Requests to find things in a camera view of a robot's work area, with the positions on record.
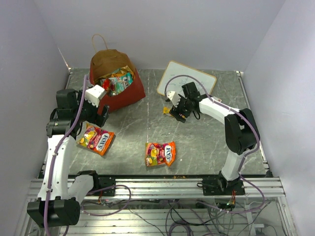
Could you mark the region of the yellow M&M's packet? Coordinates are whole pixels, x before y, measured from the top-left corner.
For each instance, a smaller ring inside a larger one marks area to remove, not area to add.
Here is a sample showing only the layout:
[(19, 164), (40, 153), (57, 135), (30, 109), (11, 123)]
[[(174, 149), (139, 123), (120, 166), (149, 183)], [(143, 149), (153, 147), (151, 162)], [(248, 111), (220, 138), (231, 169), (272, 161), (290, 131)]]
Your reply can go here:
[(170, 116), (170, 115), (171, 115), (171, 114), (170, 114), (170, 108), (168, 108), (168, 107), (163, 107), (163, 114)]

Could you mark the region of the red snack packet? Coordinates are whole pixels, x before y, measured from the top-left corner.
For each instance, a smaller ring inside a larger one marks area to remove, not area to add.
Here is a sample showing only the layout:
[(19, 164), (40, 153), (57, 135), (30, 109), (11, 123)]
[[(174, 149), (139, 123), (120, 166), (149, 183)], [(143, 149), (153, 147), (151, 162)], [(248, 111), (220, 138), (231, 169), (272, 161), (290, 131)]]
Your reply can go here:
[(105, 89), (108, 96), (116, 96), (118, 94), (116, 90), (116, 82), (115, 78), (104, 79), (102, 87)]

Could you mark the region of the teal Fox's candy bag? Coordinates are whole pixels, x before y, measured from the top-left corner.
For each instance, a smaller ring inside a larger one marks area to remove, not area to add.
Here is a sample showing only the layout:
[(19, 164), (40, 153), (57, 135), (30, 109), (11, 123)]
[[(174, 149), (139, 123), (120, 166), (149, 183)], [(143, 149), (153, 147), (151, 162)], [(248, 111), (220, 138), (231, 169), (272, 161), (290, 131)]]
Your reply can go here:
[(110, 81), (110, 95), (115, 96), (122, 93), (126, 88), (128, 88), (132, 82), (133, 77), (130, 72), (126, 74), (118, 74), (117, 77), (109, 78)]

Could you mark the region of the brown kraft chip bag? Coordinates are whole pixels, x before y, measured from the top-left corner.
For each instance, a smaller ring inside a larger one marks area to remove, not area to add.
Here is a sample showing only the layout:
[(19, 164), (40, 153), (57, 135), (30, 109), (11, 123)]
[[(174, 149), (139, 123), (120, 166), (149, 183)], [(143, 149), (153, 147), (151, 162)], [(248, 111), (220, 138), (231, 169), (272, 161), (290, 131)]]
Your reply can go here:
[(102, 80), (102, 79), (112, 78), (112, 77), (121, 77), (123, 75), (126, 75), (127, 73), (130, 73), (131, 76), (134, 77), (134, 72), (131, 70), (131, 68), (128, 65), (126, 65), (126, 66), (116, 69), (115, 71), (111, 73), (101, 76), (100, 79)]

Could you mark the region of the red brown paper bag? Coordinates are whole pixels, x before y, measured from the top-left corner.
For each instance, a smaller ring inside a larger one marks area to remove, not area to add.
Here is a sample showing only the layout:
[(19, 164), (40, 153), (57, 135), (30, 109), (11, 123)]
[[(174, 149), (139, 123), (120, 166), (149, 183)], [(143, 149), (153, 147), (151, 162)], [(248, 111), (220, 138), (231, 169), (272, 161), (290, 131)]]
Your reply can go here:
[(113, 112), (120, 108), (134, 104), (145, 95), (145, 90), (134, 64), (131, 62), (127, 54), (116, 49), (98, 50), (93, 43), (95, 51), (90, 63), (90, 82), (92, 85), (100, 85), (100, 78), (112, 74), (117, 69), (128, 66), (133, 72), (133, 82), (121, 93), (109, 96), (105, 95), (101, 101), (101, 105), (108, 105), (109, 112)]

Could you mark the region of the orange Fox's fruits bag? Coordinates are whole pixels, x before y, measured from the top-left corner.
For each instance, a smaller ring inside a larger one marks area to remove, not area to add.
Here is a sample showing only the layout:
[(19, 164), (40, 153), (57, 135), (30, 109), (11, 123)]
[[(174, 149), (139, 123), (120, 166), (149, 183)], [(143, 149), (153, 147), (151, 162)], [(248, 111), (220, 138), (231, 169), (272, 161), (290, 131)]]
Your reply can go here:
[(176, 158), (176, 144), (170, 143), (146, 143), (145, 164), (147, 167), (165, 164), (171, 166)]

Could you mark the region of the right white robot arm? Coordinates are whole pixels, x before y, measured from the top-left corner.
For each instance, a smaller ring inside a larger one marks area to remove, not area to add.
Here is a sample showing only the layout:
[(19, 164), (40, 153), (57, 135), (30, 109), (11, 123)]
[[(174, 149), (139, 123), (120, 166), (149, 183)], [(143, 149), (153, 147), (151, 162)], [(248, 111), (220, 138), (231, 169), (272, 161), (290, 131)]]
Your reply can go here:
[(224, 125), (225, 142), (229, 149), (227, 159), (219, 172), (217, 189), (229, 194), (240, 180), (239, 173), (246, 155), (259, 144), (259, 131), (250, 109), (227, 106), (208, 94), (200, 94), (194, 82), (182, 86), (183, 95), (166, 91), (167, 100), (173, 106), (170, 114), (184, 123), (191, 114), (208, 115)]

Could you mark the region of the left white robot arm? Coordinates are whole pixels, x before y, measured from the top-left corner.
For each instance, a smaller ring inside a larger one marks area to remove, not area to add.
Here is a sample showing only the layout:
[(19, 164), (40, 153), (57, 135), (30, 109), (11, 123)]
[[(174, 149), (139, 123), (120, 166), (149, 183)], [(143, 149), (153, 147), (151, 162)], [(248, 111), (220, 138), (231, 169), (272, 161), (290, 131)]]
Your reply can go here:
[(98, 113), (105, 89), (94, 86), (86, 91), (62, 89), (56, 94), (57, 107), (47, 123), (47, 162), (41, 189), (27, 213), (41, 228), (76, 225), (84, 197), (100, 191), (96, 171), (81, 171), (68, 185), (70, 155), (77, 132), (84, 122), (103, 126), (109, 106)]

